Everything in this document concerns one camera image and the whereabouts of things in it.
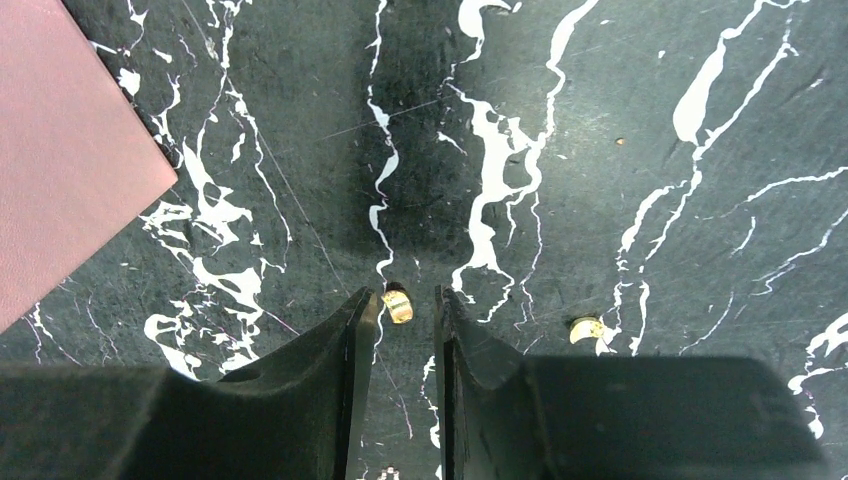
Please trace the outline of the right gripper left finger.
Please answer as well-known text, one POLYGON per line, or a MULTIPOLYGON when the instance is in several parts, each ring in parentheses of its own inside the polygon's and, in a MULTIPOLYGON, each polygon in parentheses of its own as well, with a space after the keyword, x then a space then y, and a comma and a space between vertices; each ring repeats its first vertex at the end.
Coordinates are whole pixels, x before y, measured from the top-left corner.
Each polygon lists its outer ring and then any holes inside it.
POLYGON ((372 365, 375 292, 215 382, 162 366, 5 365, 5 479, 342 479, 372 365))

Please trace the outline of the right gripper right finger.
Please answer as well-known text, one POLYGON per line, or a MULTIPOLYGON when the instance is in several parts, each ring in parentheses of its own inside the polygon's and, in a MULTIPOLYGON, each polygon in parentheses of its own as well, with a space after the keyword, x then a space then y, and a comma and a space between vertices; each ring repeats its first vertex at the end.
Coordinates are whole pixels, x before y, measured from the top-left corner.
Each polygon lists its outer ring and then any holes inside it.
POLYGON ((446 479, 825 479, 781 379, 744 357, 525 355, 435 290, 446 479))

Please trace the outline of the small gold earring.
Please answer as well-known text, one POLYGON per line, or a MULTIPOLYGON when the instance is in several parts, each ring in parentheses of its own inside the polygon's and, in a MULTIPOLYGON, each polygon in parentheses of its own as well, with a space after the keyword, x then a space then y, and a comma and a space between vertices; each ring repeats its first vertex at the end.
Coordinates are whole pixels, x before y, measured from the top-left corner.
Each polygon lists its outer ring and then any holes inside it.
POLYGON ((586 339, 602 339, 606 329, 599 317, 578 317, 569 324, 569 342, 576 344, 586 339))

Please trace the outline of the small gold stud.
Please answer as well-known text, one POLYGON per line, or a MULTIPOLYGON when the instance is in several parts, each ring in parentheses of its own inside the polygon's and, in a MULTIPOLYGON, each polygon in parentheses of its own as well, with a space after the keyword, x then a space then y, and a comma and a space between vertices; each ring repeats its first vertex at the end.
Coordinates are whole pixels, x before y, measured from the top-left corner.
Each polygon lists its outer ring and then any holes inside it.
POLYGON ((399 282, 389 282, 382 294, 393 324, 402 325, 414 318, 414 307, 407 289, 399 282))

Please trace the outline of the pink jewelry box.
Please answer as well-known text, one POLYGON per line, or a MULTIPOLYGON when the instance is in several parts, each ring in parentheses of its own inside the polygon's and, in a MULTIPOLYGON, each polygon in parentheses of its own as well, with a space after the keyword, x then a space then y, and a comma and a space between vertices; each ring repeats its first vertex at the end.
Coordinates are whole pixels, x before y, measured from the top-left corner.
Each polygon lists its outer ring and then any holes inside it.
POLYGON ((162 196, 176 173, 59 1, 1 5, 1 325, 162 196))

